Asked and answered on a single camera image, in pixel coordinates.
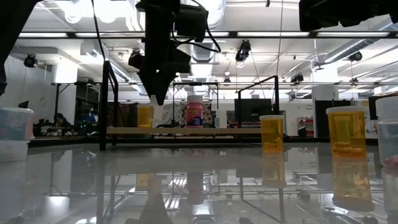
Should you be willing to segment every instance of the ceiling light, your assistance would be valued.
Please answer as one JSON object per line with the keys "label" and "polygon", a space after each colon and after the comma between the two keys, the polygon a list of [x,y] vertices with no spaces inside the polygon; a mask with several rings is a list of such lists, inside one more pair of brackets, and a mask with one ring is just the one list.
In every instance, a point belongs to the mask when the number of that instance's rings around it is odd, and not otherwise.
{"label": "ceiling light", "polygon": [[388,32],[319,32],[318,37],[385,37]]}
{"label": "ceiling light", "polygon": [[238,32],[238,37],[306,37],[309,32]]}
{"label": "ceiling light", "polygon": [[[82,37],[82,38],[85,38],[85,37],[92,37],[92,38],[97,37],[97,33],[95,33],[95,32],[76,33],[75,35],[77,37]],[[104,37],[104,38],[107,38],[107,37],[117,37],[117,38],[120,38],[120,37],[140,37],[140,38],[142,38],[142,37],[145,37],[145,33],[144,32],[125,32],[125,33],[123,33],[123,32],[108,32],[108,33],[99,33],[99,36],[100,37]]]}
{"label": "ceiling light", "polygon": [[33,32],[23,32],[19,34],[20,38],[23,37],[48,37],[48,38],[56,38],[56,37],[68,37],[67,33],[33,33]]}
{"label": "ceiling light", "polygon": [[77,37],[97,37],[97,33],[76,33]]}
{"label": "ceiling light", "polygon": [[236,52],[235,61],[238,68],[243,68],[244,61],[249,57],[251,51],[251,44],[249,40],[243,40],[241,46]]}
{"label": "ceiling light", "polygon": [[229,32],[216,32],[216,31],[213,31],[213,32],[211,32],[211,34],[212,34],[213,37],[227,37],[227,36],[229,36]]}

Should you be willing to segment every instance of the black cable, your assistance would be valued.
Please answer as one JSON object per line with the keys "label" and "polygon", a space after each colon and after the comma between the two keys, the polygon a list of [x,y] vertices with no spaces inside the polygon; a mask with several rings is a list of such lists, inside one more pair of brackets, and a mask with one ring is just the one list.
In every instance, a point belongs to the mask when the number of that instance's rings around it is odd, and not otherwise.
{"label": "black cable", "polygon": [[95,31],[97,33],[97,39],[98,39],[99,47],[101,48],[102,57],[105,60],[105,52],[104,52],[104,48],[102,47],[102,41],[101,41],[101,37],[100,37],[100,29],[98,28],[97,16],[95,15],[94,0],[91,0],[91,4],[93,5]]}

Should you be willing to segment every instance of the wooden plank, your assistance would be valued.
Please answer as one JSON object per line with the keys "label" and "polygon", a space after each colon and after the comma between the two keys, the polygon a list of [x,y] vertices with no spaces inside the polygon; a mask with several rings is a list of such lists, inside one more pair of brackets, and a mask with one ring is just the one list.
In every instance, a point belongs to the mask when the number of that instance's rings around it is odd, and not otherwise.
{"label": "wooden plank", "polygon": [[261,134],[261,128],[107,128],[107,134]]}

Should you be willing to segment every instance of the white wall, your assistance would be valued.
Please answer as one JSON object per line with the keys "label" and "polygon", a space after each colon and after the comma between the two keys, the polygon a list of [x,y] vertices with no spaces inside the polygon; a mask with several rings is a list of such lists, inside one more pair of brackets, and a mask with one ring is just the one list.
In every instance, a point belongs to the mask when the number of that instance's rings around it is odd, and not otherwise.
{"label": "white wall", "polygon": [[5,94],[0,96],[0,106],[18,107],[29,100],[29,109],[35,112],[34,122],[39,119],[53,120],[56,87],[51,86],[52,72],[44,75],[41,68],[27,68],[23,61],[9,56],[5,63],[7,83]]}

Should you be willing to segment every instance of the column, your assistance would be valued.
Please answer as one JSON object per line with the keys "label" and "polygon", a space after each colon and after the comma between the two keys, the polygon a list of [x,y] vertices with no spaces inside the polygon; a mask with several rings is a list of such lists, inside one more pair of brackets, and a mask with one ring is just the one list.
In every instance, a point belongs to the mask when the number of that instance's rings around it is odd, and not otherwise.
{"label": "column", "polygon": [[[61,58],[57,65],[53,65],[54,83],[75,83],[77,81],[78,65],[69,59]],[[73,124],[75,122],[76,86],[70,85],[59,94],[58,113]]]}

